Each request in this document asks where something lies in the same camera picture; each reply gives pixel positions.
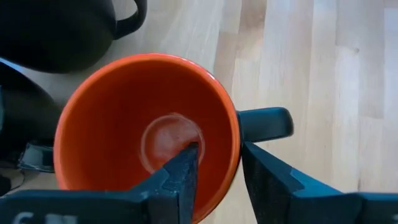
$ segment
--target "black plastic part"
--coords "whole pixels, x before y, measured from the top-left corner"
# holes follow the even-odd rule
[[[117,22],[112,0],[1,0],[0,57],[43,72],[84,70],[142,25],[146,1]]]
[[[242,161],[246,187],[260,224],[398,221],[398,194],[343,194],[250,142],[243,144]]]
[[[189,224],[197,186],[197,149],[197,143],[189,145],[127,192],[25,190],[8,195],[0,199],[1,223]]]
[[[147,15],[147,1],[134,0],[137,11],[130,17],[117,21],[114,39],[117,40],[125,35],[135,32],[142,26]]]
[[[5,195],[11,190],[11,180],[0,175],[0,196]]]
[[[285,108],[239,111],[242,142],[261,142],[293,134],[293,121]]]
[[[17,166],[21,169],[54,172],[53,142],[51,139],[28,143]]]
[[[1,62],[0,86],[0,161],[16,165],[28,142],[54,138],[61,109],[43,89]]]

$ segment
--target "mug rim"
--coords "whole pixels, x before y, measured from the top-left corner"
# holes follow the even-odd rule
[[[104,76],[111,74],[113,71],[130,65],[132,63],[137,62],[146,62],[146,61],[158,61],[158,62],[167,62],[173,63],[179,66],[183,66],[196,74],[198,74],[208,86],[210,86],[220,97],[220,100],[223,103],[223,106],[228,114],[229,124],[231,126],[231,134],[232,134],[232,146],[231,146],[231,157],[229,158],[229,166],[227,169],[227,173],[224,177],[224,180],[221,183],[220,188],[215,192],[214,196],[210,199],[207,205],[201,209],[198,213],[201,213],[199,217],[192,220],[193,223],[198,223],[203,220],[207,215],[209,215],[216,206],[222,201],[224,196],[229,190],[229,187],[232,184],[232,180],[235,176],[235,173],[238,169],[239,162],[239,153],[240,153],[240,132],[239,132],[239,123],[238,117],[236,114],[236,110],[234,108],[233,102],[229,97],[226,90],[223,88],[221,83],[207,70],[203,67],[187,60],[185,58],[181,58],[174,55],[168,54],[137,54],[131,55],[128,57],[124,57],[118,60],[115,60],[99,70],[97,70],[94,74],[90,75],[83,83],[74,91],[64,109],[62,110],[57,130],[55,133],[54,140],[54,150],[53,150],[53,161],[55,168],[55,176],[57,178],[58,186],[60,189],[69,190],[68,181],[66,180],[63,174],[63,167],[61,163],[61,145],[62,139],[65,130],[65,123],[68,121],[70,117],[70,113],[75,108],[76,104],[81,95],[84,95],[85,92],[95,83]]]

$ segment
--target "wooden floor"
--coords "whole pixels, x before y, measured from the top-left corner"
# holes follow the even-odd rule
[[[119,18],[132,0],[115,0]],[[62,105],[94,70],[163,52],[199,63],[237,110],[284,106],[293,137],[260,144],[339,190],[398,192],[398,0],[149,0],[136,33],[74,75],[25,70]],[[53,188],[40,174],[23,188]],[[203,223],[255,223],[241,167]]]

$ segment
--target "mug handle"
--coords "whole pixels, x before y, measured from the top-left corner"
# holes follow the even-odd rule
[[[125,35],[138,30],[144,23],[147,15],[147,0],[134,0],[137,5],[137,11],[130,17],[116,22],[116,31],[114,40],[118,40]]]
[[[261,142],[293,135],[293,120],[285,108],[238,111],[241,142]]]

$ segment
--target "orange mug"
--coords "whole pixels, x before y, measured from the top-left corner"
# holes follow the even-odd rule
[[[199,142],[193,222],[227,193],[243,141],[290,136],[284,108],[237,112],[205,69],[164,54],[122,58],[85,80],[57,126],[54,165],[66,190],[128,190]]]

